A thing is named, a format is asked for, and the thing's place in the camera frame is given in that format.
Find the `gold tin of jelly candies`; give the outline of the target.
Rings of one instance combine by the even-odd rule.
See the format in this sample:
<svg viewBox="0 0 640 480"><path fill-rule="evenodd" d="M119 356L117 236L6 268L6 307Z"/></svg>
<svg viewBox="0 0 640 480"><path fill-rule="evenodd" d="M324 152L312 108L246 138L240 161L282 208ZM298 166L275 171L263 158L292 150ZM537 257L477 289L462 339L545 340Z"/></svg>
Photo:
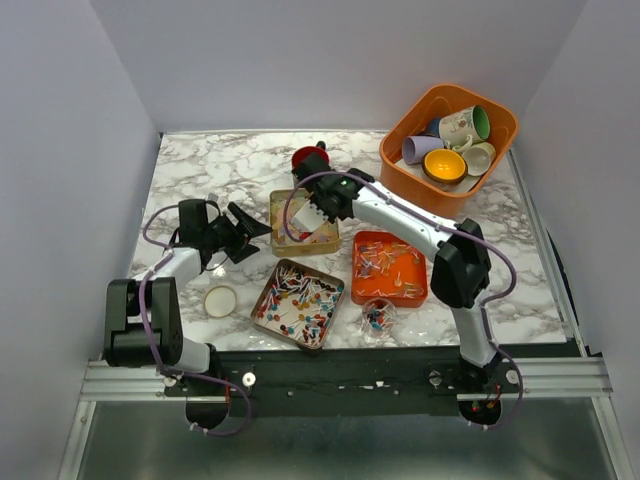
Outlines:
<svg viewBox="0 0 640 480"><path fill-rule="evenodd" d="M290 190L274 190L269 195L269 220L272 228L270 246L278 257L308 256L335 253L340 247L337 224L325 222L313 232L303 231L289 224L290 233L299 239L293 241L284 228L284 207Z"/></svg>

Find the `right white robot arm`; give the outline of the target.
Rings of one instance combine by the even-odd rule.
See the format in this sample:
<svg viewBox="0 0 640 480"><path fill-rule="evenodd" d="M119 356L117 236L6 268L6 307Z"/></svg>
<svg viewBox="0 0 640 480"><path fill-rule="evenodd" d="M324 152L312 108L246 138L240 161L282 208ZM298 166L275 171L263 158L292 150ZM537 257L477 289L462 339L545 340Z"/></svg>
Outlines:
<svg viewBox="0 0 640 480"><path fill-rule="evenodd" d="M373 176L332 169L311 154L292 170L297 187L311 194L304 227L354 218L373 224L418 250L432 264L430 289L453 314L460 340L460 379L480 392L496 380L498 352L483 311L488 300L487 243L473 220L457 223L393 194Z"/></svg>

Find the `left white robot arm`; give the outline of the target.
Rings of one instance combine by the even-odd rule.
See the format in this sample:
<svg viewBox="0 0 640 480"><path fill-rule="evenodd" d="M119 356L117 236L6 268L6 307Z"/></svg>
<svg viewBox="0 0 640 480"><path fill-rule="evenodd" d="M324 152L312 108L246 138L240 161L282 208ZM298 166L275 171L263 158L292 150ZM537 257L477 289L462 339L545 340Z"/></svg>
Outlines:
<svg viewBox="0 0 640 480"><path fill-rule="evenodd" d="M222 252L238 264L259 252L251 241L272 232L231 202L223 212L208 199L188 199L163 207L143 227L148 243L162 249L159 261L135 278L116 279L106 291L103 357L111 367L156 366L183 373L201 395L222 380L215 347L183 333L179 292L207 270Z"/></svg>

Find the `orange tray of candies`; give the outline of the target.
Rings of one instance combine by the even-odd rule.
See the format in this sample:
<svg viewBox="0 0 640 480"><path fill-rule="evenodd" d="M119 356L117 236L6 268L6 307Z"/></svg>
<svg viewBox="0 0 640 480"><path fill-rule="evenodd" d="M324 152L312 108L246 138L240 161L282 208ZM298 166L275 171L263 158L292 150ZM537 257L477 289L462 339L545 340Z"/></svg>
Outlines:
<svg viewBox="0 0 640 480"><path fill-rule="evenodd" d="M364 305L374 298L400 308L418 308L428 296L428 261L415 247L382 231L355 234L351 300Z"/></svg>

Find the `gold tin of lollipops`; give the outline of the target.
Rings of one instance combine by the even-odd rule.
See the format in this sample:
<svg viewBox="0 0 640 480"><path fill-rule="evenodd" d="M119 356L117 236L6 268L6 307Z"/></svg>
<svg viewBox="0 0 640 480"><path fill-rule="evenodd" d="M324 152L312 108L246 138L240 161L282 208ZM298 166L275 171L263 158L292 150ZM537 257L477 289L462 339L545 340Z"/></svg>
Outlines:
<svg viewBox="0 0 640 480"><path fill-rule="evenodd" d="M303 351L323 349L338 316L343 280L290 259L280 260L251 311L253 326Z"/></svg>

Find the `clear glass jar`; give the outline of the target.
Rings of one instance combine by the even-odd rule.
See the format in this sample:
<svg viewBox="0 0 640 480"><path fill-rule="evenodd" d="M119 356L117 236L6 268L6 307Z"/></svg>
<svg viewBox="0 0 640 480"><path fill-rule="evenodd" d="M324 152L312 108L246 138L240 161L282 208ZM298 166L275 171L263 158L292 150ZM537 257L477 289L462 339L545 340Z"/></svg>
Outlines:
<svg viewBox="0 0 640 480"><path fill-rule="evenodd" d="M386 340L397 321L396 306L385 298L368 300L361 310L361 331L370 338Z"/></svg>

